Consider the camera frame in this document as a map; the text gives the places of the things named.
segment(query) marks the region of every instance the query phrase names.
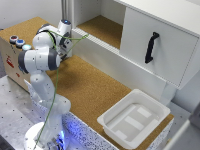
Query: empty white tray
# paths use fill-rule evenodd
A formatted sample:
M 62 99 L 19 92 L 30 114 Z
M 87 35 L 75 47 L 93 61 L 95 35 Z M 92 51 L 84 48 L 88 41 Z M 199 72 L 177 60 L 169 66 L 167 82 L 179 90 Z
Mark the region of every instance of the empty white tray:
M 118 144 L 135 149 L 169 113 L 166 106 L 140 90 L 133 90 L 97 120 Z

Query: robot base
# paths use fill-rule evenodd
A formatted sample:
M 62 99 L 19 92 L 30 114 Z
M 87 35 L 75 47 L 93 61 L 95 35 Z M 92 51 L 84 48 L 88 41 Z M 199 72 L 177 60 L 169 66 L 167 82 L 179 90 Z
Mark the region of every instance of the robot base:
M 34 149 L 35 144 L 36 144 L 35 137 L 37 136 L 38 132 L 43 127 L 43 125 L 44 125 L 44 122 L 35 124 L 26 132 L 26 135 L 24 138 L 24 150 L 49 150 L 48 146 L 42 146 L 39 142 L 36 148 Z M 68 141 L 65 140 L 65 146 L 66 146 L 65 149 L 67 149 L 67 145 L 69 145 L 69 140 Z

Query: black handle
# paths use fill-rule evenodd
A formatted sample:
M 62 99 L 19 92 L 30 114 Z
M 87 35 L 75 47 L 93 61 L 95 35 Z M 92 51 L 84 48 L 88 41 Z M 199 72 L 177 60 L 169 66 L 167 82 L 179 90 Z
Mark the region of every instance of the black handle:
M 151 37 L 150 41 L 149 41 L 149 45 L 147 48 L 147 53 L 146 53 L 146 57 L 145 57 L 145 63 L 148 64 L 149 62 L 151 62 L 153 60 L 153 57 L 151 57 L 151 53 L 153 50 L 153 46 L 154 46 L 154 40 L 157 39 L 160 35 L 156 32 L 153 32 L 153 36 Z

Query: cabinet door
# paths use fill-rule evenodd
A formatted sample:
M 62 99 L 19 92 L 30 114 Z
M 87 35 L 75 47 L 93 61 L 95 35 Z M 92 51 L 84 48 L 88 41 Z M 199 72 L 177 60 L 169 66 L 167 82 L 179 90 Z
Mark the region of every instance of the cabinet door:
M 145 56 L 154 32 L 159 37 L 154 40 L 153 60 L 146 64 Z M 120 54 L 179 86 L 197 41 L 191 34 L 127 8 Z

